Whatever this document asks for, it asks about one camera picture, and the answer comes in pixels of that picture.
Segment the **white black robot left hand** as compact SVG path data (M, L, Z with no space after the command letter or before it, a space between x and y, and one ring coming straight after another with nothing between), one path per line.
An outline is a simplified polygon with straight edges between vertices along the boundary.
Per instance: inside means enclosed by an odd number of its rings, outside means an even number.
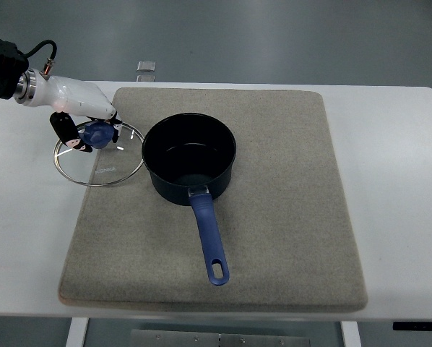
M67 77L43 77L27 70L19 79L14 99L24 106L50 106L50 123L62 144L91 153L118 142L123 122L113 104L91 83Z

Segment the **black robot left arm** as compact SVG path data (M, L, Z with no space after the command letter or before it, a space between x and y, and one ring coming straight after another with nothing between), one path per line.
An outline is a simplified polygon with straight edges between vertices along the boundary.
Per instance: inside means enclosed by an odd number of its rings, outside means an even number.
M45 80L48 80L57 53L57 45L53 40L43 40L29 52L23 53L16 44L0 39L0 99L9 100L16 97L19 100L29 100L33 98L36 75L33 70L29 69L28 59L46 45L52 47L52 52L40 74Z

